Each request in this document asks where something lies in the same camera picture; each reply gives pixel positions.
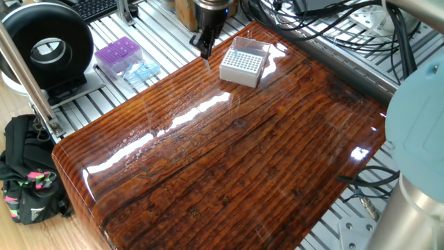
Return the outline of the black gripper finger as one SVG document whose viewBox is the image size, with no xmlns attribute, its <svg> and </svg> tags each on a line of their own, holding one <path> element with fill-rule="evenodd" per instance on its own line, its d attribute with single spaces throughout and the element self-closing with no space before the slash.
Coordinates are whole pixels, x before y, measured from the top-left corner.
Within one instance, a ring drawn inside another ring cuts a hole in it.
<svg viewBox="0 0 444 250">
<path fill-rule="evenodd" d="M 207 57 L 207 44 L 202 31 L 194 34 L 189 43 L 191 46 L 200 51 L 201 58 Z"/>
<path fill-rule="evenodd" d="M 214 46 L 215 39 L 217 39 L 217 35 L 214 31 L 206 31 L 205 32 L 205 58 L 209 58 L 212 54 L 212 47 Z"/>
</svg>

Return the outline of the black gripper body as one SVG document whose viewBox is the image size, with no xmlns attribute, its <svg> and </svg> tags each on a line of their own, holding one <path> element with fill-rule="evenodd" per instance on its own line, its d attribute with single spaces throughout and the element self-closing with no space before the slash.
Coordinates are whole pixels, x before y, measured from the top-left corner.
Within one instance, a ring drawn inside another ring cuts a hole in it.
<svg viewBox="0 0 444 250">
<path fill-rule="evenodd" d="M 228 18 L 228 1 L 195 1 L 194 15 L 203 32 L 219 35 Z"/>
</svg>

